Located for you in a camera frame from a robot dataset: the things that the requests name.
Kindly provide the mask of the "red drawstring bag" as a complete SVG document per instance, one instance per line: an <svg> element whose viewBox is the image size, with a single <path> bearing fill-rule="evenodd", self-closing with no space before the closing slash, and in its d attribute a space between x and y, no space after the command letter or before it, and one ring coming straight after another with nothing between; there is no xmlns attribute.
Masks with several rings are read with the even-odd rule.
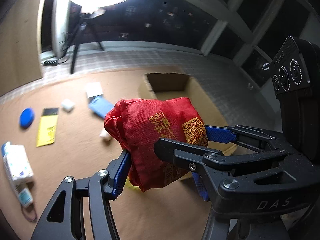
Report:
<svg viewBox="0 0 320 240"><path fill-rule="evenodd" d="M161 138L206 147L206 129L198 117L181 122L184 111L158 100L120 100L105 116L104 128L131 153L129 180L141 191L163 188L187 171L158 159L154 143Z"/></svg>

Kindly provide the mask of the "black power strip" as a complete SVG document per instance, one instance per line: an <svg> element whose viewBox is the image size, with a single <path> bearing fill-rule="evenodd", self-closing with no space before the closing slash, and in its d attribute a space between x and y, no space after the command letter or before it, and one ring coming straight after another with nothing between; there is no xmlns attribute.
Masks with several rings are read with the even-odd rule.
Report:
<svg viewBox="0 0 320 240"><path fill-rule="evenodd" d="M43 66L57 66L58 64L57 60L46 60L43 62Z"/></svg>

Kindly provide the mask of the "yellow black flat package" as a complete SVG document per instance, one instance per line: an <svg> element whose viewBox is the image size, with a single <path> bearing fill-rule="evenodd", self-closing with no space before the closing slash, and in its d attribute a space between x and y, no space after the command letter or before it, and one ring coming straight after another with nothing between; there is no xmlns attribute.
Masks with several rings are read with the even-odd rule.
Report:
<svg viewBox="0 0 320 240"><path fill-rule="evenodd" d="M58 108L45 108L42 112L37 133L36 147L46 146L55 142Z"/></svg>

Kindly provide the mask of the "white small cylinder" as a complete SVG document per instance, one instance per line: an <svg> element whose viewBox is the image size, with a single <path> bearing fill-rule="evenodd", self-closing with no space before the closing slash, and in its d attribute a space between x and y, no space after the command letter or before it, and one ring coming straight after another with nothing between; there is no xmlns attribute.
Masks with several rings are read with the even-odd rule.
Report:
<svg viewBox="0 0 320 240"><path fill-rule="evenodd" d="M74 109L74 102L69 99L64 99L61 101L61 107L65 112L70 113Z"/></svg>

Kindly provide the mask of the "white square box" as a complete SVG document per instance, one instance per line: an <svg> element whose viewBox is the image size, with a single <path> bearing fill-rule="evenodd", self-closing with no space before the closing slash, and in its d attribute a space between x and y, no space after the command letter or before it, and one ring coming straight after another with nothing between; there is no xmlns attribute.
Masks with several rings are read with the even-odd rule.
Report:
<svg viewBox="0 0 320 240"><path fill-rule="evenodd" d="M96 96L103 95L103 88L99 81L90 82L86 86L86 95L87 98L94 98Z"/></svg>

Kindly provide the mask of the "cardboard box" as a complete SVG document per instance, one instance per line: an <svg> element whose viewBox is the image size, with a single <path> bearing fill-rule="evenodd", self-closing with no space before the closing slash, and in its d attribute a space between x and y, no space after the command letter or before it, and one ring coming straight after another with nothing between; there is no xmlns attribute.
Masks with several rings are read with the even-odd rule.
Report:
<svg viewBox="0 0 320 240"><path fill-rule="evenodd" d="M176 111L184 111L186 122L198 117L204 125L226 127L227 121L198 81L182 73L147 73L138 89L139 97L173 104Z"/></svg>

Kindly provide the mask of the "black tripod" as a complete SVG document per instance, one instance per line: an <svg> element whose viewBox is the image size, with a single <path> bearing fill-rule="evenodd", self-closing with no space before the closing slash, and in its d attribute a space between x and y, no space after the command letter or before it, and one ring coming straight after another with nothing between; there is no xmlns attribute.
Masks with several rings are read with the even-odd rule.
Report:
<svg viewBox="0 0 320 240"><path fill-rule="evenodd" d="M84 43L83 35L86 29L91 32L94 38L94 42L97 42L99 48L104 51L103 45L101 43L101 38L99 37L95 24L93 23L93 18L95 18L93 13L80 13L78 23L74 27L73 31L67 35L67 39L62 46L62 57L65 57L68 49L71 47L71 45L74 45L70 74L74 74L75 72L76 58L79 52L80 45Z"/></svg>

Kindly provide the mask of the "blue round lid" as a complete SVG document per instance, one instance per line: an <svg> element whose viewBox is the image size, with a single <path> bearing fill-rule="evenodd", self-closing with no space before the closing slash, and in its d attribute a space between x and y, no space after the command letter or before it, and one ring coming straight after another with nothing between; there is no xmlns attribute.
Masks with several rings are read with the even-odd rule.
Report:
<svg viewBox="0 0 320 240"><path fill-rule="evenodd" d="M35 114L32 108L26 108L20 114L20 127L22 129L27 129L33 123Z"/></svg>

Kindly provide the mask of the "light wooden board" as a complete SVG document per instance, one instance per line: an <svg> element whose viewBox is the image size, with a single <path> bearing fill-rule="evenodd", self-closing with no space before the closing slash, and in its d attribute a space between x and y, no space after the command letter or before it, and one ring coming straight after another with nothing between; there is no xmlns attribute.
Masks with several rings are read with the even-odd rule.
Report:
<svg viewBox="0 0 320 240"><path fill-rule="evenodd" d="M42 77L44 0L1 0L1 95Z"/></svg>

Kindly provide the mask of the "white blue-capped bottle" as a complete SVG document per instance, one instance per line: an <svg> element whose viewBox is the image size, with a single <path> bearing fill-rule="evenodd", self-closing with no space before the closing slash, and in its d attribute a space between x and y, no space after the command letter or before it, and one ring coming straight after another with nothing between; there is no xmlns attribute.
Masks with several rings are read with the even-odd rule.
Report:
<svg viewBox="0 0 320 240"><path fill-rule="evenodd" d="M13 185L10 181L9 183L23 208L27 209L29 206L31 206L31 204L33 204L33 197L29 190L28 183L21 185Z"/></svg>

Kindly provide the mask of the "white tissue pack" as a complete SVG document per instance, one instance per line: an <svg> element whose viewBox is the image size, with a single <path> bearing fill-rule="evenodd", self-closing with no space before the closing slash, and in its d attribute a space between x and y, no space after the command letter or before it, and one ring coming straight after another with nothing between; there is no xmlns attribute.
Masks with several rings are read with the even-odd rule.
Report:
<svg viewBox="0 0 320 240"><path fill-rule="evenodd" d="M34 181L34 173L23 145L13 145L8 141L2 145L1 150L6 174L13 185Z"/></svg>

